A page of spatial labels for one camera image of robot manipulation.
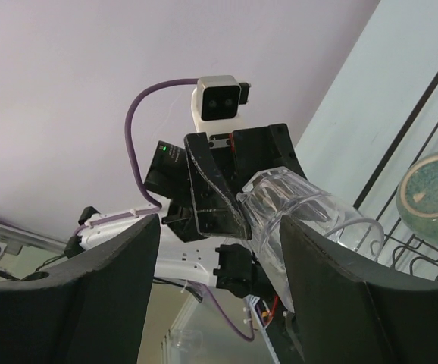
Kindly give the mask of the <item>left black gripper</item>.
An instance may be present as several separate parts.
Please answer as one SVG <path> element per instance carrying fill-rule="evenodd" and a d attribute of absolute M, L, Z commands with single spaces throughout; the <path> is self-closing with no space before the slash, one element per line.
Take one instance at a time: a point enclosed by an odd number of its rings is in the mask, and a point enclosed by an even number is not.
<path fill-rule="evenodd" d="M 192 209 L 199 234 L 248 240 L 251 227 L 237 194 L 260 171 L 286 167 L 305 176 L 286 124 L 184 137 Z"/>

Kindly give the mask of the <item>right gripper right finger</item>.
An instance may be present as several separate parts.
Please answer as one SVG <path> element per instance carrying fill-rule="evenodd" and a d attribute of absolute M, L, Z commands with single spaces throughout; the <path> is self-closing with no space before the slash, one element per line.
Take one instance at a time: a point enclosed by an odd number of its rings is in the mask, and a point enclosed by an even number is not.
<path fill-rule="evenodd" d="M 380 265 L 283 216 L 307 363 L 438 363 L 438 282 Z"/>

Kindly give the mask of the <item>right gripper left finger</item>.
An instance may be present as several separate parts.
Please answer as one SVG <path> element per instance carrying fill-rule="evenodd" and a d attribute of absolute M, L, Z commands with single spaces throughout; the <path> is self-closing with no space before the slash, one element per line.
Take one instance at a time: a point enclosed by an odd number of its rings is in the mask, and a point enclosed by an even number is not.
<path fill-rule="evenodd" d="M 25 277 L 0 281 L 0 363 L 135 363 L 160 221 Z"/>

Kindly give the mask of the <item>tall clear faceted glass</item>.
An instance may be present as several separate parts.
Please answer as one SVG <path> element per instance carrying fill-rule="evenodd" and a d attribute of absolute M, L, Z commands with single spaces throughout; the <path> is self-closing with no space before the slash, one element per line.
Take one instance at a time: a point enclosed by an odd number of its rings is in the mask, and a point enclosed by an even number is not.
<path fill-rule="evenodd" d="M 247 246 L 258 258 L 282 304 L 294 312 L 280 242 L 284 215 L 373 261 L 384 245 L 381 224 L 285 167 L 256 173 L 238 194 L 252 229 Z"/>

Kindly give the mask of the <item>small clear faceted glass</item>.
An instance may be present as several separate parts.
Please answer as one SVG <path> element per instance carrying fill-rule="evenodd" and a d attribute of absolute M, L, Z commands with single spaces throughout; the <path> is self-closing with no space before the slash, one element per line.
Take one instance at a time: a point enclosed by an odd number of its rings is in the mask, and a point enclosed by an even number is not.
<path fill-rule="evenodd" d="M 174 329 L 169 332 L 171 346 L 185 353 L 198 352 L 202 348 L 201 331 L 192 329 Z"/>

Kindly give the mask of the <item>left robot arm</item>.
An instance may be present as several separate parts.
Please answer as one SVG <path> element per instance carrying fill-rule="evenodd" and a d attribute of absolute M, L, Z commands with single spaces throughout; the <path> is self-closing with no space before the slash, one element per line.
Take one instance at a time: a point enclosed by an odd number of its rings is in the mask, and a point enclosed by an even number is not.
<path fill-rule="evenodd" d="M 155 277 L 270 300 L 274 288 L 259 255 L 246 248 L 252 224 L 237 195 L 256 173 L 278 167 L 302 172 L 285 124 L 190 133 L 182 146 L 161 141 L 144 186 L 162 198 L 162 208 L 102 214 L 86 207 L 64 253 L 73 257 L 156 213 L 161 232 Z"/>

